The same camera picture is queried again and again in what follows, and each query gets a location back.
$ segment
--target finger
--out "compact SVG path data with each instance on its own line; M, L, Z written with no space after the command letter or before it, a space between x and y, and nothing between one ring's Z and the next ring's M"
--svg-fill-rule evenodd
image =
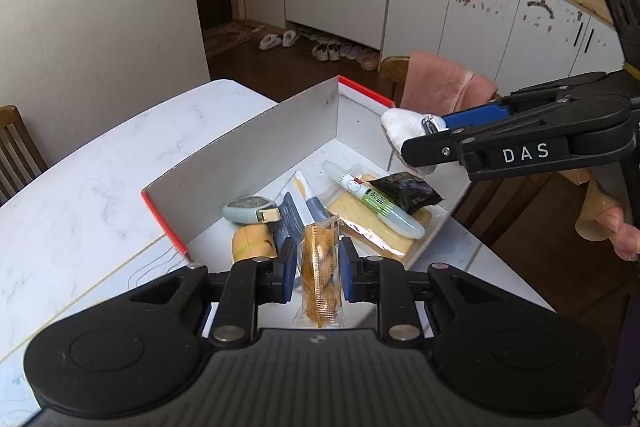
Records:
M623 223L620 231L612 234L609 240L617 250L632 253L640 251L640 230L628 223Z
M596 221L603 227L607 227L609 230L619 232L625 222L625 216L622 208L614 206L609 210L605 210L599 216L596 216Z
M618 254L618 257L624 259L625 261L636 261L638 259L638 254L636 252L629 252L627 250L620 250L620 248L613 247L613 250Z
M571 169L568 171L560 171L560 174L574 185L580 185L591 180L591 171L589 169Z

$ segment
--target screw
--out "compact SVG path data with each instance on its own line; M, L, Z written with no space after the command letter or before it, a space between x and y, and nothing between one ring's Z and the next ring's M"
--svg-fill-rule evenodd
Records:
M396 341L412 341L417 339L421 331L411 324L396 324L389 328L389 336Z
M242 337L244 337L244 330L233 325L220 326L213 332L213 338L220 342L235 342Z

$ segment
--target pink towel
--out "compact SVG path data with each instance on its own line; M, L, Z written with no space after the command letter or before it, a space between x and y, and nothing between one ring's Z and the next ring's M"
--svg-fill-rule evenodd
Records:
M487 103L497 90L494 81L452 60L414 52L400 107L443 116Z

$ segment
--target white box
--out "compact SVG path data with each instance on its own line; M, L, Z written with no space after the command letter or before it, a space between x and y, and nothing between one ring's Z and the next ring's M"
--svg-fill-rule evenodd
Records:
M380 125L380 115L392 105L344 77L331 78L204 146L145 187L142 196L178 251L209 271L229 270L237 225L222 217L222 207L252 194L273 199L298 170L320 195L333 184L321 168L327 159L346 169L361 164L372 174L386 175L392 161L398 165ZM445 200L429 207L426 235L415 241L406 267L435 237L469 184L457 164L440 166L426 179ZM356 247L361 255L373 253L364 244ZM258 327L290 327L300 302L298 290L287 305L260 306ZM369 303L343 306L349 327L373 308Z

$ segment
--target bottle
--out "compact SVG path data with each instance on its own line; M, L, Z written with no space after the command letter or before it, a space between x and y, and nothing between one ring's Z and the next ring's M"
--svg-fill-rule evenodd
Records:
M424 227L418 221L339 165L326 160L322 162L322 170L340 187L375 211L378 219L394 232L409 239L420 239L424 235Z

